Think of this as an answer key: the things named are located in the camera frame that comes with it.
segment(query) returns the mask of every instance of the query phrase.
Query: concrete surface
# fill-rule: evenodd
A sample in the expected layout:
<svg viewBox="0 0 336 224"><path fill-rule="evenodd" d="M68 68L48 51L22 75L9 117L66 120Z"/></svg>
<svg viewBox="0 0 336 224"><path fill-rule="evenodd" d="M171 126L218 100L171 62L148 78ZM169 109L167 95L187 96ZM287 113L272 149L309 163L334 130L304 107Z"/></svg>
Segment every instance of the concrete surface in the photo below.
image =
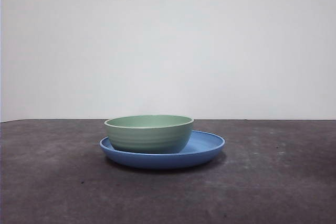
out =
<svg viewBox="0 0 336 224"><path fill-rule="evenodd" d="M223 152L151 171L105 158L103 120L2 123L2 223L336 223L336 121L194 129L223 136Z"/></svg>

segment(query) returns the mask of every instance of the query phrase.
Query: bowl rim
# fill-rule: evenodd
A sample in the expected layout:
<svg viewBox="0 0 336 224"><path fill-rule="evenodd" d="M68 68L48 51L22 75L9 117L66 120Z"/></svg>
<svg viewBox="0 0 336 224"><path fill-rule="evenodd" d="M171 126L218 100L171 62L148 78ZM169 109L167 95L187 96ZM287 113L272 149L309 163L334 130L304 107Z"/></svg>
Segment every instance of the bowl rim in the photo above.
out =
<svg viewBox="0 0 336 224"><path fill-rule="evenodd" d="M116 126L116 125L107 123L110 120L120 119L120 118L132 118L132 117L135 117L135 116L157 116L157 115L179 116L179 117L182 117L182 118L188 118L190 121L186 122L186 123L172 124L172 125L159 126L159 127L129 127L129 126ZM111 118L111 119L107 119L106 121L104 121L104 125L106 125L108 127L121 128L121 129L163 129L163 128L183 126L183 125L191 124L193 122L194 122L193 118L191 118L190 116L185 116L185 115L152 114L152 115L128 115L128 116L121 116L121 117L118 117L118 118Z"/></svg>

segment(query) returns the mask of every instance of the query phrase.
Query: blue plate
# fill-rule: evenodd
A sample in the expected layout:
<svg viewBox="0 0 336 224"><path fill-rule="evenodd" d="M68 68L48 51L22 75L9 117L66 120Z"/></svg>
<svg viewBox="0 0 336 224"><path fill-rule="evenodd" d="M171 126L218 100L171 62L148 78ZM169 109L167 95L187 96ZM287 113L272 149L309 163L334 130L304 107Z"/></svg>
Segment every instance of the blue plate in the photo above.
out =
<svg viewBox="0 0 336 224"><path fill-rule="evenodd" d="M222 150L225 140L212 133L193 131L184 149L174 154L117 151L110 144L108 137L102 139L99 144L109 159L122 165L146 169L175 169L212 160Z"/></svg>

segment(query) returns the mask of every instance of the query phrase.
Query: green bowl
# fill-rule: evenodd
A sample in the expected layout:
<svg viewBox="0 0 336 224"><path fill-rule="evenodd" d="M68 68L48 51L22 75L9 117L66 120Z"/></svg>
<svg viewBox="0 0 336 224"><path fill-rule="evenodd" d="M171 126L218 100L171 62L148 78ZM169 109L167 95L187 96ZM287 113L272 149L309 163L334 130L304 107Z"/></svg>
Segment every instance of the green bowl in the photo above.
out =
<svg viewBox="0 0 336 224"><path fill-rule="evenodd" d="M187 144L194 120L179 115L136 115L104 122L113 148L137 153L178 153Z"/></svg>

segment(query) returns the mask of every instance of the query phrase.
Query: ribbed bowl side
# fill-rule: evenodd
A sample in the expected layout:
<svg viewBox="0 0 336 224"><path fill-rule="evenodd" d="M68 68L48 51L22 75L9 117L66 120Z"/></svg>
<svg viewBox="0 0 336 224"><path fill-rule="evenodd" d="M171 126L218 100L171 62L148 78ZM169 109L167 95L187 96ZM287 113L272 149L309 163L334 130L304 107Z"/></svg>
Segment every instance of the ribbed bowl side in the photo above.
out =
<svg viewBox="0 0 336 224"><path fill-rule="evenodd" d="M187 144L193 123L164 128L132 129L106 126L111 145L119 151L178 153Z"/></svg>

